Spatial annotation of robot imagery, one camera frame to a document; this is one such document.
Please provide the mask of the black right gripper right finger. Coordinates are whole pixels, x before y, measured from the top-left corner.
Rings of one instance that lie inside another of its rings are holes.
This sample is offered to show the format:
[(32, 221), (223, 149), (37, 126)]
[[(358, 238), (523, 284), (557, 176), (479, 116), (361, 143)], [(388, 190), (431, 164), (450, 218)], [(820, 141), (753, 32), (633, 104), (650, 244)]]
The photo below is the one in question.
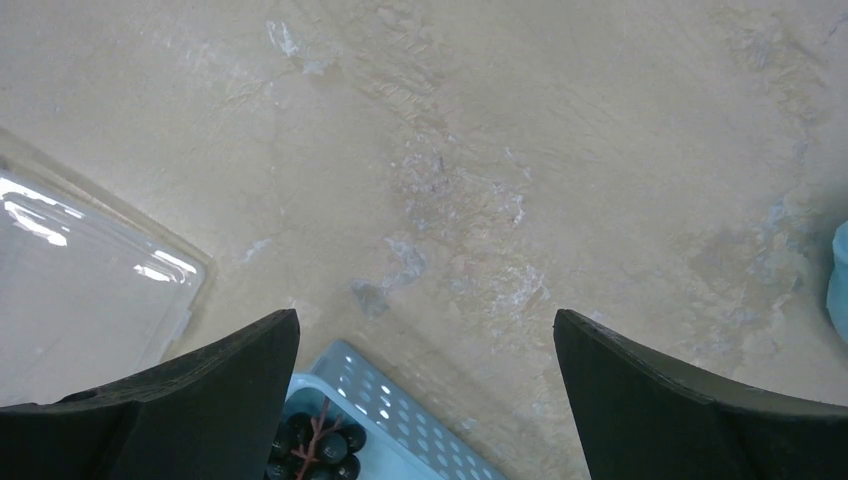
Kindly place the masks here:
[(716, 375), (573, 310), (553, 339), (594, 479), (843, 479), (847, 410)]

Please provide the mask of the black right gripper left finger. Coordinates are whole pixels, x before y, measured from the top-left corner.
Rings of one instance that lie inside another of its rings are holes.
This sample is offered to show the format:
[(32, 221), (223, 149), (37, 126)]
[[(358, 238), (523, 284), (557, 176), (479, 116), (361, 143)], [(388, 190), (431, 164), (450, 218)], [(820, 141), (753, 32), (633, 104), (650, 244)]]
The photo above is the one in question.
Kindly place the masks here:
[(258, 479), (296, 363), (294, 310), (51, 404), (1, 411), (5, 479)]

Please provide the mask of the dark fake grape bunch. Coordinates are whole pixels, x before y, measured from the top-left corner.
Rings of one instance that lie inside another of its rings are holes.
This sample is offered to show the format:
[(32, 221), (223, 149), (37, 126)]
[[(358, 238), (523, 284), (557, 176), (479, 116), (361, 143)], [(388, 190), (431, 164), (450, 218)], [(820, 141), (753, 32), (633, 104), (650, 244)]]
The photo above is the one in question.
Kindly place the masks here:
[(357, 479), (367, 440), (365, 428), (336, 412), (326, 398), (318, 408), (297, 410), (278, 422), (263, 479)]

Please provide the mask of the light blue plastic basket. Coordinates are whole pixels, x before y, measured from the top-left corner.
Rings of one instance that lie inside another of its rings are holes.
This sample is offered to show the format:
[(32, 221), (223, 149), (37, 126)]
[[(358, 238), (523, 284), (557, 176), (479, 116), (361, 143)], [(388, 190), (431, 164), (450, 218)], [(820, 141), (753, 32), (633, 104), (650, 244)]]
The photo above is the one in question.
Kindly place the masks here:
[(505, 476), (465, 444), (355, 348), (332, 343), (312, 367), (292, 375), (281, 418), (306, 412), (341, 417), (367, 432), (362, 479), (478, 479)]

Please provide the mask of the light blue printed plastic bag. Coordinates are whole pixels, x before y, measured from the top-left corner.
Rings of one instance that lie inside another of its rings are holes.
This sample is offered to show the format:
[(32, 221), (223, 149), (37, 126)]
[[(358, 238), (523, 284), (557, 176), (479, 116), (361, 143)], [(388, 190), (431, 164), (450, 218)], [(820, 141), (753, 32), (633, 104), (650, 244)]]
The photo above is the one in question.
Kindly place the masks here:
[(848, 224), (844, 222), (836, 229), (832, 240), (834, 267), (826, 296), (826, 309), (830, 321), (844, 342), (847, 342), (848, 339), (847, 238)]

